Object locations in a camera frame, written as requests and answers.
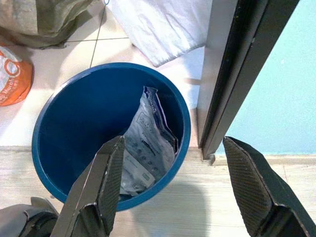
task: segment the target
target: white cloth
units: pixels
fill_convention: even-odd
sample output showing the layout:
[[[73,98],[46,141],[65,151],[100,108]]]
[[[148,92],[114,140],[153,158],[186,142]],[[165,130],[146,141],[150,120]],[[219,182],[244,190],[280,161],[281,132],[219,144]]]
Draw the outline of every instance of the white cloth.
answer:
[[[205,45],[212,0],[110,0],[131,42],[158,67]]]

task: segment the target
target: bin rim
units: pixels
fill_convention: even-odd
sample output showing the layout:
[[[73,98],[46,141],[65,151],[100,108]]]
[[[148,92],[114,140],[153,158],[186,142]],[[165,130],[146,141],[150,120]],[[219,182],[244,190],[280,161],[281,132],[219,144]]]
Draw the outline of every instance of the bin rim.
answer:
[[[180,91],[177,87],[164,75],[155,71],[154,69],[148,68],[146,66],[134,64],[134,63],[107,63],[92,67],[90,69],[84,70],[81,73],[70,78],[68,81],[63,83],[49,98],[49,100],[45,103],[44,107],[42,108],[38,119],[36,121],[33,137],[32,137],[32,157],[33,157],[33,164],[35,170],[39,176],[39,179],[47,188],[47,190],[54,195],[58,200],[65,203],[67,199],[67,195],[64,194],[58,187],[54,185],[54,183],[50,180],[50,178],[45,173],[41,162],[40,162],[40,151],[39,151],[39,135],[40,135],[40,127],[44,118],[46,111],[49,109],[50,105],[56,100],[58,95],[70,84],[75,83],[77,80],[91,74],[92,72],[101,70],[101,69],[136,69],[143,71],[156,79],[160,80],[163,84],[165,84],[175,95],[175,99],[181,109],[181,116],[183,118],[183,135],[182,135],[182,142],[179,144],[179,152],[176,155],[175,162],[171,166],[170,170],[158,181],[156,182],[151,188],[143,191],[141,194],[132,197],[127,200],[119,201],[117,206],[117,211],[122,211],[126,209],[130,209],[134,206],[137,206],[160,192],[164,187],[166,187],[170,181],[174,178],[176,173],[178,172],[181,164],[184,161],[185,155],[187,153],[190,136],[191,136],[191,121],[190,115],[188,111],[187,104],[181,95]]]

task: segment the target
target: blue trash bin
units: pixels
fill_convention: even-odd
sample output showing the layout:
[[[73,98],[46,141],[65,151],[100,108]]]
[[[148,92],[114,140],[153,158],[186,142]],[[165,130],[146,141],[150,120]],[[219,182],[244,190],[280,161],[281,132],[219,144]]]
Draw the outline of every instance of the blue trash bin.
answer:
[[[186,155],[191,132],[187,105],[175,85],[162,74],[132,63],[90,68],[64,83],[47,101],[36,122],[32,155],[45,187],[60,201],[103,143],[129,127],[143,86],[158,89],[170,129],[179,140],[171,169],[151,188],[122,199],[118,211],[150,199],[175,176]]]

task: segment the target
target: metal door frame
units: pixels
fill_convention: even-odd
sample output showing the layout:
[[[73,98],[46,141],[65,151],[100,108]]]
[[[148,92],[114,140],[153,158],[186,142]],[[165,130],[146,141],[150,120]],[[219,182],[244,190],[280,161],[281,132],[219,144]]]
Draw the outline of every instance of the metal door frame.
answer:
[[[197,103],[203,159],[214,162],[214,153],[298,2],[213,0]]]

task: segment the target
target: orange bag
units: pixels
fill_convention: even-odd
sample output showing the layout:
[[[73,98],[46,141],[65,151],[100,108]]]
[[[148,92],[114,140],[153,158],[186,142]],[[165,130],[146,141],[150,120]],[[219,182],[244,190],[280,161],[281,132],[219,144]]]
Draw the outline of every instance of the orange bag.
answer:
[[[0,46],[0,106],[25,99],[32,85],[33,66]]]

